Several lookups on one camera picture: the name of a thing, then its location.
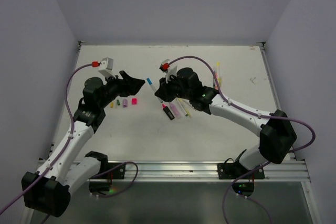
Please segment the pink highlighter cap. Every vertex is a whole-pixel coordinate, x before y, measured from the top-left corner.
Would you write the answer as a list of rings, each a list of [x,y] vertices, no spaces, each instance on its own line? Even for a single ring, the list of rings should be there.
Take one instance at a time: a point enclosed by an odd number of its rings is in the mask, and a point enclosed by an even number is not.
[[[137,103],[138,103],[137,98],[132,98],[131,103],[132,103],[132,105],[137,105]]]

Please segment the black pink highlighter body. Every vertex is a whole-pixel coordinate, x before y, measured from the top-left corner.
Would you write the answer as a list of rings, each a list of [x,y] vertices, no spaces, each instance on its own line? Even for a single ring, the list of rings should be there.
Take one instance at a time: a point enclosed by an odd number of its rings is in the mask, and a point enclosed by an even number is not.
[[[175,116],[173,115],[173,113],[171,112],[171,110],[165,104],[162,104],[162,110],[164,111],[164,113],[167,115],[167,117],[170,120],[175,119]]]

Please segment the lilac highlighter cap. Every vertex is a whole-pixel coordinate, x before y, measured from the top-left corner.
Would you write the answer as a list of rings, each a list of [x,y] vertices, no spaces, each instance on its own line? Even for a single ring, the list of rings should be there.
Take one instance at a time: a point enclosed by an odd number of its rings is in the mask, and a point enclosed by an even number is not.
[[[122,107],[126,108],[128,106],[128,100],[127,99],[123,99],[122,100]]]

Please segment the lilac highlighter body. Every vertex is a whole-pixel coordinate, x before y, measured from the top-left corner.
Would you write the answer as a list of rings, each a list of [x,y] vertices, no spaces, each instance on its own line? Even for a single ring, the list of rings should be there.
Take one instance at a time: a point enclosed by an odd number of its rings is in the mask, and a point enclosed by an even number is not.
[[[169,103],[170,105],[170,109],[172,110],[172,112],[174,113],[174,116],[177,118],[177,119],[180,119],[182,116],[178,110],[178,108],[176,107],[176,105],[174,103]]]

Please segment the white green marker body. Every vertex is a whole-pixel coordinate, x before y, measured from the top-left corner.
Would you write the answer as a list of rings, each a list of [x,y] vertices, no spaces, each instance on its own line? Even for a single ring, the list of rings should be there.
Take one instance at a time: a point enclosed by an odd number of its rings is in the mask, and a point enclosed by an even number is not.
[[[177,103],[178,107],[181,109],[181,111],[183,112],[183,114],[184,114],[185,116],[188,116],[188,113],[186,112],[186,110],[184,109],[184,107],[182,106],[182,104],[180,103],[180,101],[177,100],[176,103]]]

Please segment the olive clear pen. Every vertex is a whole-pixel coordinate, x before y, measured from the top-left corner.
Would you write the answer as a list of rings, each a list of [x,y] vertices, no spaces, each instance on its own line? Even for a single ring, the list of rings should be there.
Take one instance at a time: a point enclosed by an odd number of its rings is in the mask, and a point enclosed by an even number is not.
[[[221,85],[222,85],[222,78],[221,78],[221,77],[218,77],[218,78],[217,78],[217,81],[218,81],[218,85],[217,85],[217,87],[218,87],[218,89],[220,89],[220,88],[221,88]]]

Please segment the yellow cap clear pen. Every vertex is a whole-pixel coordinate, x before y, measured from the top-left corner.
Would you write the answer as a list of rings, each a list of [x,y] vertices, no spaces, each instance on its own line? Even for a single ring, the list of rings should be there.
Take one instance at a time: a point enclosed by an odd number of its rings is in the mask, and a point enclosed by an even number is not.
[[[219,61],[216,63],[215,70],[217,71],[218,76],[220,77],[220,62]]]

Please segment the white blue marker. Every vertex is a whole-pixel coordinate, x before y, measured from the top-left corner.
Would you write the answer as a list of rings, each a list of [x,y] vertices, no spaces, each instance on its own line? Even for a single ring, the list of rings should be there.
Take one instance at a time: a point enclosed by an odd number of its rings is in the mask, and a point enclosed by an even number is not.
[[[150,88],[152,89],[152,91],[153,91],[154,93],[156,93],[157,89],[155,88],[154,84],[152,84],[152,85],[150,86]],[[157,97],[156,95],[154,95],[154,96],[159,100],[159,102],[160,102],[161,104],[163,103],[163,100],[162,100],[162,99],[160,99],[160,98]]]

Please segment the orange clear pen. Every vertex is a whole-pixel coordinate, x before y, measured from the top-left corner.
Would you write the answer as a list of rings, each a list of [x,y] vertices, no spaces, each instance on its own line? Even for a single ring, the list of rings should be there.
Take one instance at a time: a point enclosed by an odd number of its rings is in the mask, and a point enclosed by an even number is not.
[[[218,73],[217,73],[217,71],[216,71],[216,90],[218,89],[218,87],[217,87],[217,85],[218,85],[218,81],[217,81],[217,78],[218,78],[219,76],[218,76]]]

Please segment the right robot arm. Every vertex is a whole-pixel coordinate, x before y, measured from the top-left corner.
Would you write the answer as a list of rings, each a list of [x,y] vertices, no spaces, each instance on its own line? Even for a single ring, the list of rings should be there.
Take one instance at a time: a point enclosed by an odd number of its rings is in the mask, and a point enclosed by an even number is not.
[[[182,68],[176,75],[161,78],[155,96],[165,102],[176,98],[188,100],[194,109],[228,119],[259,137],[258,145],[242,151],[233,163],[225,166],[224,171],[232,178],[246,178],[266,162],[280,164],[297,139],[285,112],[270,113],[243,104],[233,105],[217,89],[203,85],[192,68]]]

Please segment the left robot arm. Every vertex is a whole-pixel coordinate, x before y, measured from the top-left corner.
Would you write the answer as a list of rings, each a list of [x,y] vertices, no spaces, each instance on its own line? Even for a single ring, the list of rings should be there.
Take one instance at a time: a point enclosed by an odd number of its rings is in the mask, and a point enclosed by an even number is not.
[[[24,204],[27,208],[60,217],[67,209],[74,192],[88,179],[104,178],[125,163],[111,168],[105,154],[91,151],[73,166],[83,146],[93,137],[104,120],[105,107],[116,97],[136,95],[144,80],[120,71],[117,77],[103,81],[92,77],[85,81],[82,98],[71,118],[70,128],[48,159],[34,172],[22,178]]]

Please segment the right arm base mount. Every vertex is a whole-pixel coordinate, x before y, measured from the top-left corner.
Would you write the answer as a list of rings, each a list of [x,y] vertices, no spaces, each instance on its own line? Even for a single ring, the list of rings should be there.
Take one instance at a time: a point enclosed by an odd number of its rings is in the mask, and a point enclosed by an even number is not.
[[[241,166],[238,161],[234,161],[232,158],[228,158],[226,161],[217,164],[218,178],[221,180],[234,180],[247,172],[248,170],[246,168]],[[243,179],[246,179],[247,182],[236,182],[231,185],[231,188],[235,193],[249,197],[255,190],[255,180],[265,179],[264,170],[261,168],[253,174],[243,177]]]

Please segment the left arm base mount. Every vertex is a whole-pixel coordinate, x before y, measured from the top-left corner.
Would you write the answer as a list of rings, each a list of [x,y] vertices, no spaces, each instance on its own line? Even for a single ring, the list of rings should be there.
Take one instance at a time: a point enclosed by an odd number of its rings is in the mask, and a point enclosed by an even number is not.
[[[126,162],[113,162],[105,164],[103,170],[98,174],[89,177],[89,193],[94,197],[114,197],[121,194],[119,191],[112,189],[114,180],[123,180],[125,177]]]

